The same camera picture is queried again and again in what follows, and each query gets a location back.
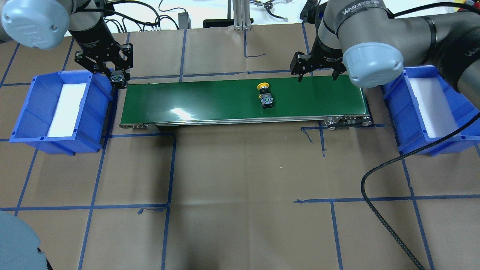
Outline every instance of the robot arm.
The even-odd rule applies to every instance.
[[[75,61],[92,73],[105,74],[114,87],[125,88],[133,67],[132,44],[115,41],[101,12],[79,12],[96,8],[92,0],[0,0],[0,40],[52,49],[68,30],[82,49]],[[114,71],[107,62],[115,64]]]
[[[344,64],[354,85],[374,87],[397,78],[404,66],[432,64],[480,108],[480,16],[474,12],[392,19],[382,0],[330,0],[317,20],[312,52],[297,52],[290,65],[299,80],[325,67],[334,68],[335,79]]]

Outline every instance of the blue plastic bin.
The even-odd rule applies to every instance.
[[[403,74],[383,87],[384,99],[396,126],[400,143],[398,149],[404,153],[440,139],[428,136],[409,78],[437,78],[458,127],[463,126],[479,112],[463,95],[457,93],[443,80],[434,66],[405,68]],[[458,153],[479,143],[480,122],[477,121],[460,136],[455,136],[420,154],[435,156],[442,153]]]
[[[70,137],[47,137],[63,84],[86,83],[80,110]],[[11,143],[26,143],[48,154],[93,153],[101,149],[112,87],[101,74],[64,71],[35,76],[18,117]]]

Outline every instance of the power adapter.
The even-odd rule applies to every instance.
[[[191,29],[192,22],[188,16],[188,12],[179,13],[179,29]]]

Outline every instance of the blue tape line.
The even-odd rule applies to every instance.
[[[406,201],[411,200],[409,196],[403,197],[372,197],[371,201]],[[330,202],[364,202],[364,198],[330,198],[330,199],[308,199],[308,200],[296,200],[293,203],[330,203]]]
[[[182,77],[205,77],[205,76],[225,76],[225,75],[237,75],[237,74],[266,74],[266,73],[288,73],[290,70],[263,70],[263,71],[238,71],[238,72],[223,72],[223,73],[203,73],[203,74],[185,74]],[[178,76],[166,76],[167,78],[173,78]]]
[[[168,207],[167,203],[154,203],[154,204],[121,204],[121,205],[95,205],[93,209],[132,209],[132,208],[165,208]],[[79,206],[34,206],[34,207],[20,207],[19,211],[45,211],[45,210],[86,210],[90,209],[90,205]],[[15,211],[15,207],[0,208],[0,211]]]
[[[131,80],[179,78],[180,75],[132,77]]]
[[[65,63],[63,63],[62,71],[64,71],[65,68],[67,68],[68,59],[70,58],[70,54],[71,54],[72,48],[73,48],[73,42],[74,42],[74,39],[72,37],[72,41],[70,42],[70,47],[68,48],[67,57],[65,58]]]
[[[173,133],[118,134],[118,135],[102,136],[102,138],[152,137],[152,136],[173,136]]]
[[[172,161],[170,163],[170,180],[168,185],[168,200],[167,203],[172,202],[172,190],[173,190],[173,174],[175,171],[175,155],[177,154],[177,139],[173,136],[173,147],[172,147]]]
[[[173,136],[172,161],[170,164],[170,181],[168,186],[168,205],[172,202],[173,175],[175,171],[176,154],[177,154],[177,139],[175,136]],[[165,216],[165,228],[163,231],[162,270],[165,270],[165,260],[167,259],[167,239],[168,239],[169,223],[170,223],[170,206],[167,208],[167,214]]]
[[[128,44],[130,42],[130,32],[128,32],[127,34],[127,40],[125,41],[126,44]]]
[[[30,83],[3,84],[3,86],[29,86]]]
[[[114,120],[114,117],[115,117],[115,112],[117,110],[117,103],[118,103],[118,91],[115,91],[115,93],[113,95],[113,100],[112,100],[111,113],[108,117],[108,124],[107,124],[108,134],[110,134],[112,129],[113,129],[113,120]],[[88,233],[90,231],[90,224],[92,222],[92,215],[93,215],[93,210],[94,210],[94,206],[95,206],[96,193],[97,193],[97,190],[98,190],[98,183],[100,181],[100,175],[102,173],[102,166],[103,166],[103,160],[105,159],[105,152],[107,150],[107,143],[108,143],[108,136],[104,139],[103,146],[102,146],[102,157],[100,158],[100,163],[98,165],[98,172],[96,174],[95,186],[94,186],[93,195],[92,195],[92,201],[90,203],[90,210],[88,212],[87,225],[86,225],[86,228],[85,228],[84,241],[82,243],[82,251],[80,253],[80,260],[78,262],[78,270],[82,269],[82,266],[83,266],[83,263],[84,263],[84,256],[85,256],[85,249],[86,249],[86,245],[87,245]]]
[[[78,270],[82,269],[82,265],[84,263],[84,256],[85,256],[85,248],[87,246],[87,239],[88,239],[88,233],[90,232],[90,224],[92,222],[92,215],[93,215],[93,209],[94,209],[94,204],[95,204],[95,198],[96,198],[96,192],[98,190],[98,182],[100,181],[100,174],[102,172],[102,166],[103,166],[103,160],[105,158],[105,150],[106,150],[106,145],[107,145],[108,138],[105,138],[104,146],[102,147],[102,157],[100,158],[100,164],[98,166],[98,172],[95,180],[95,187],[93,189],[93,195],[92,195],[92,202],[90,204],[90,211],[88,212],[88,219],[87,219],[87,226],[85,228],[85,235],[84,235],[84,241],[82,243],[82,251],[80,253],[80,261],[78,263]]]
[[[225,76],[225,75],[237,75],[237,74],[244,74],[244,73],[247,73],[247,72],[246,72],[246,71],[242,71],[242,72],[188,74],[188,75],[184,75],[183,77]]]
[[[168,238],[168,225],[170,224],[170,207],[167,208],[167,214],[165,215],[165,228],[163,230],[163,248],[162,248],[162,270],[165,270],[165,260],[167,259],[167,238]]]
[[[335,236],[335,246],[336,246],[336,256],[337,256],[337,259],[338,259],[338,268],[340,270],[343,270],[342,253],[340,252],[340,240],[338,238],[338,228],[336,226],[335,206],[334,206],[333,202],[330,202],[330,209],[332,211],[333,234]]]
[[[183,32],[183,45],[181,49],[181,62],[180,62],[180,79],[179,82],[182,82],[183,78],[183,65],[185,64],[185,47],[187,44],[187,30],[185,29]]]
[[[308,199],[308,200],[296,200],[293,203],[299,203],[299,204],[304,204],[304,203],[330,203],[333,202],[334,199]]]
[[[480,198],[480,194],[415,196],[415,199],[417,200],[476,199],[476,198]]]
[[[7,69],[5,70],[5,73],[3,74],[3,77],[0,81],[0,86],[3,85],[5,82],[5,79],[7,78],[8,71],[10,70],[10,67],[12,66],[13,59],[15,58],[15,55],[17,54],[18,48],[20,47],[20,43],[17,43],[17,47],[15,48],[15,51],[13,51],[12,58],[10,58],[10,62],[8,63]]]
[[[141,215],[144,210],[150,210],[150,211],[156,211],[156,212],[163,212],[163,210],[167,209],[168,206],[165,206],[165,207],[157,207],[157,208],[140,208],[140,210],[138,210],[137,214],[138,215]]]
[[[410,195],[412,197],[412,203],[413,203],[413,208],[415,210],[415,216],[417,217],[417,222],[419,224],[420,234],[421,234],[421,238],[423,240],[423,246],[425,247],[425,252],[427,253],[428,263],[430,265],[430,269],[435,270],[435,267],[433,266],[432,255],[430,254],[430,248],[428,246],[427,237],[426,237],[425,231],[423,229],[423,223],[421,221],[420,212],[419,212],[419,208],[418,208],[418,205],[417,205],[417,200],[415,198],[415,193],[413,192],[413,187],[410,184],[410,175],[408,173],[407,163],[405,162],[405,159],[402,160],[402,165],[403,165],[403,170],[405,172],[405,177],[407,179],[408,188],[410,189]]]
[[[30,163],[30,168],[28,168],[27,177],[25,177],[25,183],[22,188],[22,192],[20,193],[20,198],[18,199],[17,208],[15,209],[15,216],[17,216],[18,211],[20,209],[20,205],[22,204],[22,200],[24,199],[25,190],[27,189],[28,180],[30,180],[30,174],[32,173],[33,164],[35,163],[37,153],[38,153],[38,149],[35,149],[35,152],[33,153],[33,157],[32,157],[32,162]]]
[[[308,140],[309,140],[311,143],[313,143],[312,139],[310,138],[310,135],[308,135],[308,132],[307,132],[304,128],[301,128],[300,130],[302,130],[302,132],[307,135]]]
[[[403,196],[403,197],[374,197],[370,198],[370,201],[407,201],[411,200],[411,197]],[[339,198],[334,199],[335,202],[364,202],[364,198]]]
[[[303,38],[305,39],[305,47],[307,48],[307,54],[310,54],[310,46],[308,45],[307,31],[305,30],[304,23],[301,23],[301,29],[303,31]]]
[[[90,206],[34,206],[34,207],[20,207],[20,211],[38,211],[38,210],[85,210],[90,209]]]
[[[161,208],[167,207],[166,203],[152,204],[120,204],[120,205],[95,205],[93,209],[128,209],[128,208]]]
[[[386,127],[385,124],[373,124],[369,126],[353,126],[354,128],[372,128],[372,127]]]
[[[126,43],[129,43],[129,42],[130,42],[130,34],[131,34],[131,33],[130,33],[130,32],[128,32],[128,34],[127,34],[127,41],[126,41]]]
[[[290,72],[290,69],[285,69],[285,70],[247,71],[247,74],[287,73],[287,72]]]
[[[259,55],[247,56],[247,30],[243,31],[243,55],[245,56],[245,58],[259,57],[259,56],[266,55],[266,53],[264,53]]]
[[[322,123],[318,121],[318,129],[320,130],[320,143],[322,144],[322,155],[325,157],[325,142],[324,142],[324,131],[322,128]]]

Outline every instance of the metal bracket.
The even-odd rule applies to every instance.
[[[144,127],[146,127],[151,133],[160,133],[160,130],[154,123],[144,123]]]
[[[252,28],[249,0],[233,0],[233,28],[237,31]]]
[[[330,130],[343,127],[353,126],[369,126],[371,125],[372,118],[370,115],[343,115],[343,116],[328,116],[325,117],[322,126]]]
[[[127,88],[127,82],[130,80],[129,70],[133,67],[133,45],[112,43],[104,55],[94,55],[79,50],[75,53],[75,61],[91,73],[105,74],[113,87]],[[115,71],[111,71],[106,62],[114,63]]]

